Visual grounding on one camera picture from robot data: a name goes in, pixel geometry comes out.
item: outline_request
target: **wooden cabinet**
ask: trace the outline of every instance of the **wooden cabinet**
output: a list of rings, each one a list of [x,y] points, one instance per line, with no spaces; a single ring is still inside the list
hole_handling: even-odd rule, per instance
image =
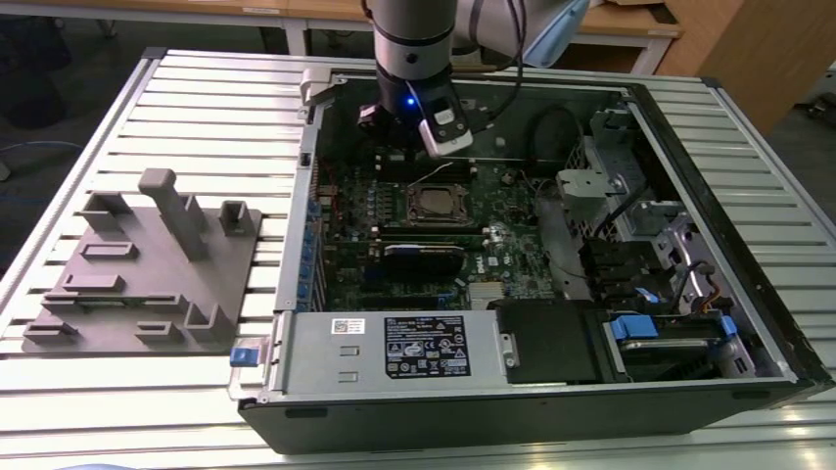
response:
[[[686,30],[656,74],[718,78],[767,133],[836,60],[835,0],[667,0]]]

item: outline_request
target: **motherboard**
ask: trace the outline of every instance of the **motherboard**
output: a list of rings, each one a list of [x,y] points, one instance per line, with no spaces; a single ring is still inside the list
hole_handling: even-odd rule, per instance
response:
[[[330,310],[555,297],[535,210],[551,181],[504,162],[370,160],[320,172]]]

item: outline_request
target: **cpu socket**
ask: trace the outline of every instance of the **cpu socket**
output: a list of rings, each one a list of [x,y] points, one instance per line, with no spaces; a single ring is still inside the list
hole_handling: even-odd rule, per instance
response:
[[[426,184],[410,187],[407,224],[412,227],[470,225],[467,195],[468,191],[458,184]]]

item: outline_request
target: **power supply label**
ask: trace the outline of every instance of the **power supply label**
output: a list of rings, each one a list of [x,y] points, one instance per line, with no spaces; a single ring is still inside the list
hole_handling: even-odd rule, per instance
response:
[[[463,316],[384,318],[387,375],[392,379],[471,375]]]

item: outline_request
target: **slotted aluminum surface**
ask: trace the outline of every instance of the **slotted aluminum surface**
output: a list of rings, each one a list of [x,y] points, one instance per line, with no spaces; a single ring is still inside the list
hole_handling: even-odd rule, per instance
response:
[[[372,68],[367,61],[192,51],[168,51],[162,61],[144,60],[138,67],[0,285],[0,299],[8,294],[0,303],[0,459],[12,459],[0,467],[696,469],[734,462],[828,468],[836,461],[834,391],[782,409],[744,413],[688,436],[282,456],[243,423],[227,397],[227,357],[22,355],[39,293],[58,281],[87,229],[74,210],[92,190],[135,188],[143,169],[154,166],[178,171],[178,189],[198,193],[203,207],[244,199],[268,217],[238,333],[270,334],[303,125],[298,84],[302,71],[323,65]],[[724,93],[691,78],[554,71],[530,76],[647,85],[823,361],[836,368],[834,226]],[[127,199],[132,205],[151,202],[136,192]],[[243,382],[255,385],[260,371],[248,372]]]

